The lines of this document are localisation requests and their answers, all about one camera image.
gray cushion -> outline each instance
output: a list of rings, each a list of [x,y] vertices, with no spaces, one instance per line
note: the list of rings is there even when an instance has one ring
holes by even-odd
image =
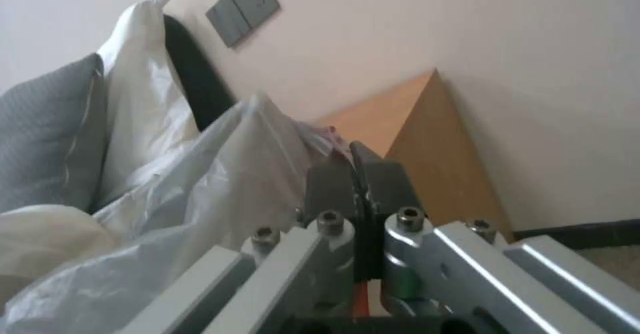
[[[34,204],[87,211],[105,155],[106,106],[97,54],[0,96],[0,212]]]

white pillow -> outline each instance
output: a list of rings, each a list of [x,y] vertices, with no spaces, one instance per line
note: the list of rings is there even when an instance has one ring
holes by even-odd
[[[18,291],[62,263],[116,247],[94,218],[71,206],[33,205],[0,213],[0,312]]]
[[[199,135],[165,48],[163,7],[147,0],[122,13],[98,50],[109,98],[98,204],[110,202],[166,167]],[[150,165],[157,161],[162,164]],[[140,168],[152,167],[140,175]]]

bolt head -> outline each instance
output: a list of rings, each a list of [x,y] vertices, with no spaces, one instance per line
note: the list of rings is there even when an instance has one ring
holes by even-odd
[[[251,236],[251,242],[254,247],[261,249],[272,248],[280,242],[280,231],[269,226],[261,226]]]
[[[425,226],[425,213],[414,206],[403,206],[395,214],[397,226],[403,231],[417,233]]]
[[[345,228],[345,217],[336,210],[325,210],[318,214],[318,231],[324,235],[339,235]]]
[[[483,218],[474,218],[467,220],[466,226],[483,238],[487,243],[494,243],[496,240],[496,229],[487,220]]]

white plastic bag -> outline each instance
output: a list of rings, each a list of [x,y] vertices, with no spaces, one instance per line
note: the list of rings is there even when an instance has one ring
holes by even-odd
[[[23,290],[6,332],[117,331],[213,245],[238,249],[263,224],[290,229],[318,157],[299,130],[266,97],[235,105],[167,172],[94,216],[119,249]]]

